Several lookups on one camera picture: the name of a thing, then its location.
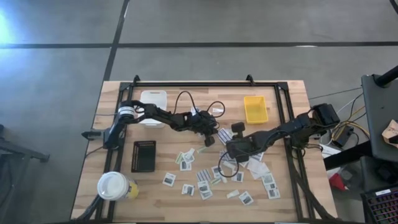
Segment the black metal frame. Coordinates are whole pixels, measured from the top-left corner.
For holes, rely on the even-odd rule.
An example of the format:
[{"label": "black metal frame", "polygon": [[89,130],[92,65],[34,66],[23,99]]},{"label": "black metal frame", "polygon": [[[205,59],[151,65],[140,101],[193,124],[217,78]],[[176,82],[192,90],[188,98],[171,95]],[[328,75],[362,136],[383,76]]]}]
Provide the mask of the black metal frame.
[{"label": "black metal frame", "polygon": [[[292,107],[292,102],[290,99],[289,87],[287,82],[255,82],[251,75],[248,75],[246,81],[243,82],[140,82],[140,78],[138,76],[134,77],[133,82],[122,82],[119,86],[119,94],[118,94],[118,103],[115,107],[115,113],[119,109],[120,102],[123,100],[124,94],[128,91],[127,99],[132,99],[132,93],[135,87],[175,87],[175,86],[191,86],[191,87],[209,87],[209,86],[252,86],[252,87],[271,87],[275,90],[275,97],[277,100],[278,113],[281,123],[285,123],[285,113],[282,105],[282,97],[280,92],[282,91],[285,95],[285,101],[287,105],[287,112],[289,119],[294,119],[294,112]],[[120,171],[121,161],[123,158],[123,146],[124,146],[125,138],[122,137],[120,139],[121,146],[117,150],[117,158],[115,163],[115,171]],[[292,156],[292,148],[289,145],[289,141],[285,138],[285,152],[287,158],[287,164],[289,167],[290,174],[290,183],[292,185],[292,192],[295,204],[295,210],[297,214],[298,222],[310,222],[310,223],[355,223],[355,222],[343,222],[340,220],[330,220],[332,217],[327,214],[326,210],[320,205],[320,203],[316,200],[315,196],[311,193],[308,186],[307,173],[305,171],[305,164],[303,160],[303,156],[301,154],[297,155],[298,169],[295,168],[293,156]],[[106,155],[106,160],[104,164],[104,172],[110,171],[111,160],[114,151],[108,151]],[[304,192],[304,196],[306,199],[307,209],[308,209],[308,218],[304,217],[302,205],[300,201],[299,188],[300,186]],[[319,220],[315,218],[314,208],[320,214],[324,220]],[[113,222],[113,214],[115,209],[115,202],[110,202],[108,212],[106,218],[103,218],[103,200],[100,201],[95,214],[94,220],[88,220],[84,223],[111,223]]]}]

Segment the red object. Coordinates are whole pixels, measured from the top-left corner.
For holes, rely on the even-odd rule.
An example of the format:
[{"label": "red object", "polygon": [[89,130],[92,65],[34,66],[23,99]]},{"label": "red object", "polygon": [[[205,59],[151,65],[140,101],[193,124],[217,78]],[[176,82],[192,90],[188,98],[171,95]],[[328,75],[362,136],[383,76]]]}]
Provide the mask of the red object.
[{"label": "red object", "polygon": [[335,173],[332,177],[329,178],[329,183],[332,187],[336,187],[341,191],[345,191],[346,188],[343,184],[343,180],[341,179],[340,175]]}]

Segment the small card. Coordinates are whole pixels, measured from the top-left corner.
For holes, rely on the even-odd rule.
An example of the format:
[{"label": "small card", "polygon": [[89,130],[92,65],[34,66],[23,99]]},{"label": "small card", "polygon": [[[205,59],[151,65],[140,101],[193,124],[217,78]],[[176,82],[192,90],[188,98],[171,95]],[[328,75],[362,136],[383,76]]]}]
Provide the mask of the small card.
[{"label": "small card", "polygon": [[261,180],[262,180],[262,184],[264,186],[267,184],[275,183],[275,179],[274,179],[274,176],[272,175],[272,173],[267,173],[267,174],[263,175],[261,177]]},{"label": "small card", "polygon": [[176,160],[175,160],[175,163],[176,163],[176,164],[180,164],[180,162],[182,161],[182,155],[183,155],[183,153],[180,152],[180,154],[177,156],[177,158],[176,158]]},{"label": "small card", "polygon": [[201,193],[200,196],[201,196],[202,200],[206,200],[208,198],[211,198],[211,196],[213,196],[213,192],[209,191],[209,192],[206,192],[206,193],[203,193],[203,194]]},{"label": "small card", "polygon": [[243,183],[244,172],[238,172],[235,176],[231,178],[232,181]]},{"label": "small card", "polygon": [[279,189],[278,188],[267,190],[267,193],[268,193],[268,198],[269,199],[280,198],[280,194],[279,194]]},{"label": "small card", "polygon": [[195,157],[193,156],[193,153],[195,152],[194,149],[190,149],[188,152],[184,153],[182,155],[182,159],[188,164],[191,163],[195,160]]},{"label": "small card", "polygon": [[244,205],[250,205],[253,203],[253,198],[249,195],[249,192],[245,191],[243,194],[239,196],[239,199]]},{"label": "small card", "polygon": [[223,177],[223,176],[221,176],[221,180],[223,181],[224,184],[226,184],[226,183],[228,182],[228,181],[226,180],[226,177]]},{"label": "small card", "polygon": [[228,167],[228,168],[230,168],[230,169],[232,169],[232,170],[235,170],[235,165],[230,163],[230,162],[228,162],[228,161],[224,161],[223,165]]},{"label": "small card", "polygon": [[181,161],[180,163],[180,171],[190,171],[192,170],[192,164],[187,164],[185,161]]},{"label": "small card", "polygon": [[239,165],[241,165],[243,168],[245,168],[245,167],[247,166],[248,163],[249,163],[249,161],[240,162]]},{"label": "small card", "polygon": [[206,180],[198,182],[198,189],[201,194],[211,191],[209,182],[207,182]]},{"label": "small card", "polygon": [[235,197],[239,195],[239,191],[238,190],[234,190],[231,193],[229,193],[228,195],[226,195],[226,198],[231,198],[231,197]]},{"label": "small card", "polygon": [[184,184],[182,186],[181,194],[187,194],[193,196],[193,192],[195,191],[195,186],[190,184]]},{"label": "small card", "polygon": [[197,172],[197,179],[198,179],[198,182],[204,181],[204,180],[211,181],[211,176],[210,176],[209,171],[204,169],[204,170]]},{"label": "small card", "polygon": [[272,189],[277,189],[277,188],[278,188],[278,186],[276,186],[275,183],[266,184],[266,185],[264,185],[264,187],[266,188],[267,191],[272,190]]},{"label": "small card", "polygon": [[210,181],[210,184],[211,184],[211,185],[216,185],[216,184],[218,184],[218,183],[220,183],[220,182],[221,182],[221,178],[217,178],[217,179],[211,180],[211,181]]},{"label": "small card", "polygon": [[169,187],[173,187],[174,181],[175,181],[176,175],[171,174],[171,173],[166,173],[164,179],[163,179],[163,184],[167,185]]},{"label": "small card", "polygon": [[218,168],[218,166],[213,166],[213,167],[211,168],[211,171],[213,171],[213,176],[214,176],[215,179],[221,178],[220,169],[221,169],[221,167]]}]

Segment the black stand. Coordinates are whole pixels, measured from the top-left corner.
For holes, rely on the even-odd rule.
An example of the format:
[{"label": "black stand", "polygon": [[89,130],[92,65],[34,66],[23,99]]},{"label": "black stand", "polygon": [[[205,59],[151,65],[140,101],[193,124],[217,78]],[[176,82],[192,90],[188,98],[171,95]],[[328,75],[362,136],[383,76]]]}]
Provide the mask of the black stand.
[{"label": "black stand", "polygon": [[11,142],[6,141],[2,137],[4,126],[0,124],[0,151],[6,151],[6,154],[0,154],[0,161],[8,163],[8,171],[10,177],[9,190],[3,196],[2,204],[0,205],[0,223],[3,223],[8,207],[11,204],[14,193],[22,181],[26,169],[28,168],[30,158],[40,160],[40,162],[47,162],[50,155],[37,152],[25,147],[17,146]]}]

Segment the table leg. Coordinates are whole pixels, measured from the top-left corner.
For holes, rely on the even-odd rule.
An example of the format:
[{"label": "table leg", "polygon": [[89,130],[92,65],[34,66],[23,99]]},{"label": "table leg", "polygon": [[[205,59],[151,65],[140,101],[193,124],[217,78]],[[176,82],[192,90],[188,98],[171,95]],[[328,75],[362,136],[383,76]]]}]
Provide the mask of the table leg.
[{"label": "table leg", "polygon": [[373,156],[370,141],[366,141],[352,147],[351,149],[347,149],[340,153],[324,158],[323,161],[325,162],[326,170],[330,170],[351,162],[358,161],[362,156]]}]

